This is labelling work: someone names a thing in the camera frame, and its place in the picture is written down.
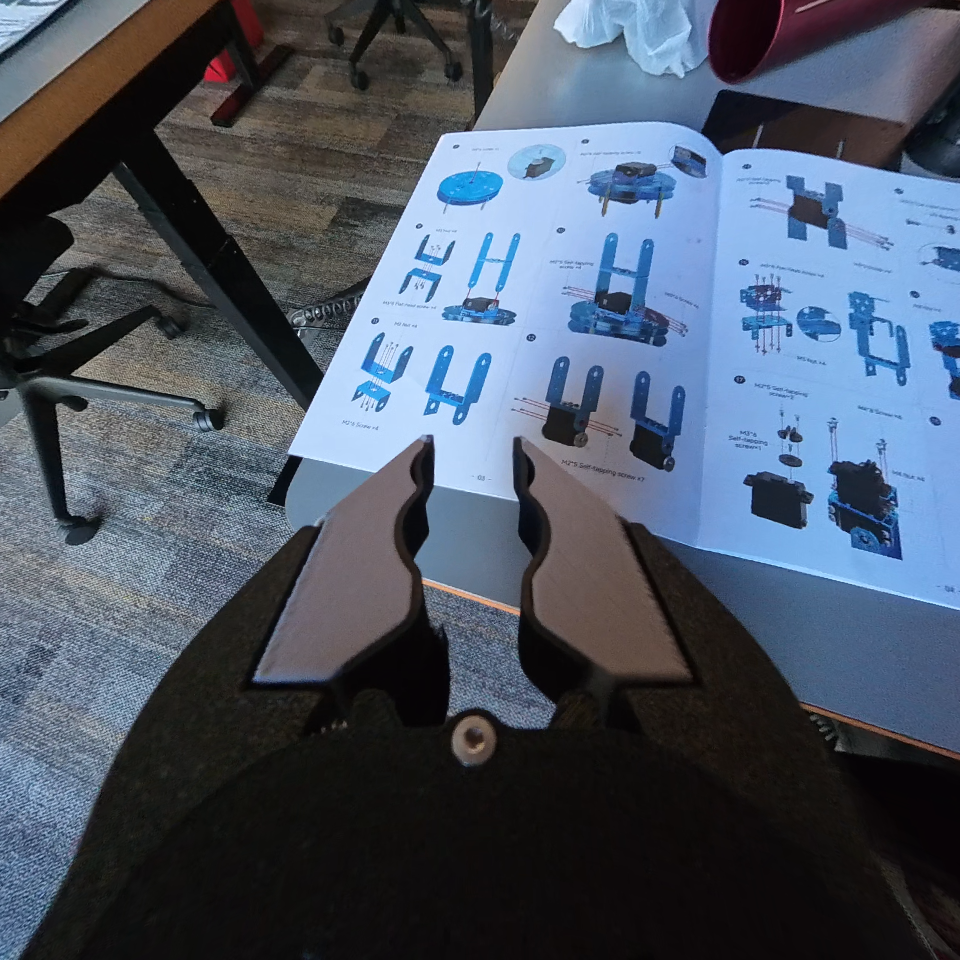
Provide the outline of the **black office chair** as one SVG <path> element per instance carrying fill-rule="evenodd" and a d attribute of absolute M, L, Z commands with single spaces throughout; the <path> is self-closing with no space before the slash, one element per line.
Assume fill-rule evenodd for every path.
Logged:
<path fill-rule="evenodd" d="M 59 403 L 75 411 L 85 410 L 90 400 L 179 407 L 192 411 L 200 431 L 220 430 L 224 425 L 223 412 L 207 408 L 197 399 L 74 375 L 79 367 L 149 321 L 168 339 L 184 332 L 174 318 L 162 315 L 153 306 L 115 318 L 44 352 L 27 353 L 30 342 L 75 332 L 87 324 L 84 320 L 60 322 L 58 318 L 89 282 L 89 270 L 68 270 L 39 305 L 26 299 L 45 270 L 73 241 L 70 229 L 52 217 L 2 229 L 1 239 L 1 388 L 14 391 L 20 400 L 51 508 L 68 546 L 91 540 L 100 520 L 73 515 L 67 509 L 56 410 Z"/>

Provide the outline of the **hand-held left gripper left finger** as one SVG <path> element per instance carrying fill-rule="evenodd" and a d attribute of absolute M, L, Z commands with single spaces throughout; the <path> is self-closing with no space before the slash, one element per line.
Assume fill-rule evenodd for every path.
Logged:
<path fill-rule="evenodd" d="M 431 628 L 416 554 L 428 536 L 434 442 L 422 437 L 324 517 L 252 680 L 322 686 L 348 712 L 362 690 L 390 694 L 405 724 L 442 724 L 446 637 Z"/>

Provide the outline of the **instruction booklet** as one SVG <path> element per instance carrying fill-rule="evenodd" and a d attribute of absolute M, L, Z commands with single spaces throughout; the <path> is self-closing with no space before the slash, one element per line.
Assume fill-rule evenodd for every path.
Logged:
<path fill-rule="evenodd" d="M 447 135 L 291 452 L 958 607 L 958 184 L 665 123 Z"/>

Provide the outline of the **printed paper sheet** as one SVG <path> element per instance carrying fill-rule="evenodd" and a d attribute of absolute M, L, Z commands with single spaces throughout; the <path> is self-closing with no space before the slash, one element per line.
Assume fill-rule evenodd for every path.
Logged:
<path fill-rule="evenodd" d="M 1 1 L 1 57 L 15 49 L 74 1 Z"/>

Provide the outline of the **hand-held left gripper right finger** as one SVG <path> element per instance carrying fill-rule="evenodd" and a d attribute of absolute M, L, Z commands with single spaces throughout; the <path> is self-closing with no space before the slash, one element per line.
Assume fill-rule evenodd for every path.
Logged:
<path fill-rule="evenodd" d="M 669 614 L 624 522 L 526 438 L 512 445 L 522 575 L 518 655 L 552 702 L 590 694 L 606 712 L 620 690 L 695 688 Z"/>

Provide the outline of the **white crumpled plastic bag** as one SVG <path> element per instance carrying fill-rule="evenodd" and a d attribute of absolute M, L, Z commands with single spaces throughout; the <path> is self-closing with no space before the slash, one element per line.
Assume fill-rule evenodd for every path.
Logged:
<path fill-rule="evenodd" d="M 571 1 L 554 28 L 583 49 L 623 37 L 644 72 L 682 78 L 707 57 L 715 6 L 716 1 Z"/>

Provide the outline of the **grey wood-edged desk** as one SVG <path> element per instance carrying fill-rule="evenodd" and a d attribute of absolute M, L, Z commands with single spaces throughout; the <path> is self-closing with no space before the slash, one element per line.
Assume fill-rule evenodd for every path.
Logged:
<path fill-rule="evenodd" d="M 290 52 L 278 47 L 257 63 L 231 2 L 148 2 L 108 31 L 2 121 L 2 227 L 77 204 L 115 174 L 202 292 L 306 409 L 321 370 L 155 131 L 224 49 L 241 80 L 241 104 Z"/>

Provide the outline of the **red metal tube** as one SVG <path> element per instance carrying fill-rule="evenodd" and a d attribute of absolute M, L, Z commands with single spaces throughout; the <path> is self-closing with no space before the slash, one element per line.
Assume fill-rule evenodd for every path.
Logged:
<path fill-rule="evenodd" d="M 958 9 L 958 2 L 720 1 L 707 58 L 720 81 L 737 85 L 922 7 Z"/>

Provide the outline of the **black chair base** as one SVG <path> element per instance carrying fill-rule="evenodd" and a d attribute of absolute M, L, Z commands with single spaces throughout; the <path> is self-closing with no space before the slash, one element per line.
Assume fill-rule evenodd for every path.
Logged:
<path fill-rule="evenodd" d="M 395 30 L 399 34 L 405 33 L 406 21 L 410 19 L 426 39 L 443 55 L 444 76 L 451 82 L 459 82 L 462 79 L 463 68 L 461 62 L 454 58 L 454 54 L 448 45 L 414 1 L 343 2 L 323 17 L 329 41 L 336 46 L 342 46 L 344 44 L 344 32 L 339 25 L 340 21 L 358 17 L 365 12 L 368 12 L 369 16 L 347 60 L 350 83 L 355 90 L 365 91 L 368 89 L 369 78 L 364 71 L 358 68 L 358 63 L 389 19 L 393 20 Z"/>

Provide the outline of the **dark flat plate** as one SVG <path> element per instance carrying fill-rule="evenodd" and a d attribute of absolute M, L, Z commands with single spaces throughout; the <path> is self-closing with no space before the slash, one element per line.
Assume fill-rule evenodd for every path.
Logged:
<path fill-rule="evenodd" d="M 904 124 L 725 89 L 702 126 L 721 153 L 743 149 L 800 152 L 898 172 Z"/>

